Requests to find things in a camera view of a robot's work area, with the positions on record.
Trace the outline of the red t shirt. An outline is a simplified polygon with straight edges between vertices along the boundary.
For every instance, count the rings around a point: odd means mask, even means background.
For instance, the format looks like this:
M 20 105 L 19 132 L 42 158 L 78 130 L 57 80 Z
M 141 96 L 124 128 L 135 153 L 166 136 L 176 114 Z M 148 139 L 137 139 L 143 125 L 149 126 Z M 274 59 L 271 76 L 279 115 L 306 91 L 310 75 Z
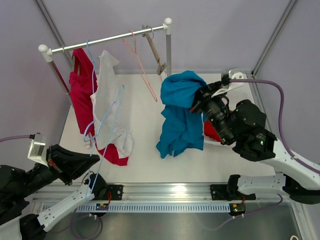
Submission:
M 210 138 L 212 141 L 221 143 L 222 140 L 217 134 L 216 130 L 213 128 L 209 120 L 206 120 L 203 124 L 204 135 Z

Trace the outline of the white t shirt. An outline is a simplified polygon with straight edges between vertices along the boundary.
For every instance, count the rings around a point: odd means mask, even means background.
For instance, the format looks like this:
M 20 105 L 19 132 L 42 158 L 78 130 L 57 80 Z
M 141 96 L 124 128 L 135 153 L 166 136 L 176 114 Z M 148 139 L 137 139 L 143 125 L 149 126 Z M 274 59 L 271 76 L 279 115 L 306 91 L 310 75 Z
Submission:
M 102 150 L 109 144 L 113 144 L 118 157 L 127 158 L 133 149 L 133 137 L 129 128 L 120 120 L 125 88 L 118 83 L 114 72 L 114 66 L 119 61 L 106 50 L 98 59 L 97 90 L 90 96 L 96 146 L 98 150 Z

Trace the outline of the pink wire hanger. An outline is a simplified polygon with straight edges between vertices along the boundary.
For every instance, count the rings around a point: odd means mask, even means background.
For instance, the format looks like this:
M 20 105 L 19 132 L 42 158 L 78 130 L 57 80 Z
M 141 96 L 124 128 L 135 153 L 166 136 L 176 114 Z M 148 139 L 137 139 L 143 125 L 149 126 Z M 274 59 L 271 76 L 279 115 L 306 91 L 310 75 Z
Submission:
M 144 84 L 146 85 L 149 93 L 151 94 L 153 100 L 157 103 L 158 98 L 157 95 L 152 88 L 152 85 L 150 83 L 148 74 L 145 71 L 145 68 L 141 62 L 140 55 L 137 49 L 137 37 L 135 36 L 134 32 L 132 30 L 129 31 L 130 36 L 133 37 L 133 43 L 134 45 L 130 45 L 129 42 L 126 39 L 123 39 L 123 43 L 129 53 L 129 56 L 131 57 L 131 60 L 136 68 L 138 70 L 138 74 L 140 75 L 141 79 L 143 80 Z

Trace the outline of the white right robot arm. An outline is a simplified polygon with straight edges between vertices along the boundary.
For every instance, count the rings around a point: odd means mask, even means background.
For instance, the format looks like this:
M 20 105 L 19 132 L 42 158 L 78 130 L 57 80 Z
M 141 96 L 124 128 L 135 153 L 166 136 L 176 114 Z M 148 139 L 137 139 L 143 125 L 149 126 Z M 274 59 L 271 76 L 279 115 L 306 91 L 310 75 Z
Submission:
M 241 158 L 279 170 L 271 176 L 231 175 L 223 197 L 231 201 L 255 194 L 288 194 L 295 202 L 318 204 L 320 167 L 286 149 L 285 143 L 265 128 L 266 114 L 250 100 L 241 100 L 230 110 L 223 102 L 227 95 L 223 87 L 218 81 L 199 88 L 190 112 L 203 113 L 221 144 L 233 145 L 232 150 Z

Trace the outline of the blue t shirt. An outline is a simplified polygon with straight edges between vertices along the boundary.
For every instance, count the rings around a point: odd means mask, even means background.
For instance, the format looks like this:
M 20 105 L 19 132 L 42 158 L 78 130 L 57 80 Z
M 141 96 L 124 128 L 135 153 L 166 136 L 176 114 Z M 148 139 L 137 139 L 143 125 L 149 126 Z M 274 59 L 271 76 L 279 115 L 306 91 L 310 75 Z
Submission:
M 186 70 L 168 76 L 161 84 L 160 99 L 164 105 L 162 132 L 156 144 L 160 157 L 176 157 L 186 149 L 204 149 L 201 113 L 191 113 L 195 93 L 206 82 L 194 71 Z

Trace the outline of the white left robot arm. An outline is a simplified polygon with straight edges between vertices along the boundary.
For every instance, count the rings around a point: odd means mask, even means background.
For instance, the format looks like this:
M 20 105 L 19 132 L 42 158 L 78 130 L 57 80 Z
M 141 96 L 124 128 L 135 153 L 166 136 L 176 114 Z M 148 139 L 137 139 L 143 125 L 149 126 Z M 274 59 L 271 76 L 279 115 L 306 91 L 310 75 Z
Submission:
M 70 186 L 100 161 L 97 154 L 73 152 L 58 144 L 46 150 L 46 164 L 36 163 L 25 171 L 9 165 L 0 167 L 0 238 L 2 240 L 43 240 L 65 216 L 91 200 L 107 195 L 108 184 L 99 173 L 91 174 L 80 187 L 53 207 L 25 216 L 26 198 L 59 179 Z

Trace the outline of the magenta t shirt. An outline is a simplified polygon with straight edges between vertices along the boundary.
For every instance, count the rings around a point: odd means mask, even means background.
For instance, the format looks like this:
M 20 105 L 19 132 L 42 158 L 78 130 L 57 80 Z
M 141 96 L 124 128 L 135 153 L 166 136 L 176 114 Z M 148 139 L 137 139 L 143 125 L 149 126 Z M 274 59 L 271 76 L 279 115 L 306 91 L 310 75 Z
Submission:
M 93 104 L 91 101 L 92 89 L 92 70 L 91 60 L 82 48 L 75 49 L 73 56 L 79 58 L 81 62 L 82 75 L 71 72 L 69 75 L 70 98 L 73 104 L 79 132 L 81 134 L 95 133 L 95 127 L 88 125 L 94 120 Z

